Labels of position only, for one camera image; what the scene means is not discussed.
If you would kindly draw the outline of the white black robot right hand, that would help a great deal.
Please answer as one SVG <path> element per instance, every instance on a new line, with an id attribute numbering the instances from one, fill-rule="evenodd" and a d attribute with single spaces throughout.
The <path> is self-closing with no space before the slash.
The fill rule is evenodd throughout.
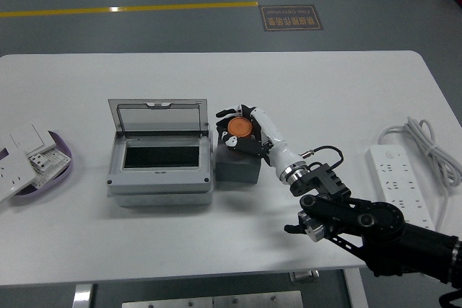
<path id="1" fill-rule="evenodd" d="M 276 176 L 282 183 L 290 184 L 295 173 L 308 169 L 305 160 L 289 148 L 281 132 L 261 108 L 239 104 L 219 111 L 216 117 L 219 139 L 227 148 L 264 159 L 275 169 Z M 244 118 L 252 125 L 250 137 L 231 133 L 229 126 L 238 118 Z"/>

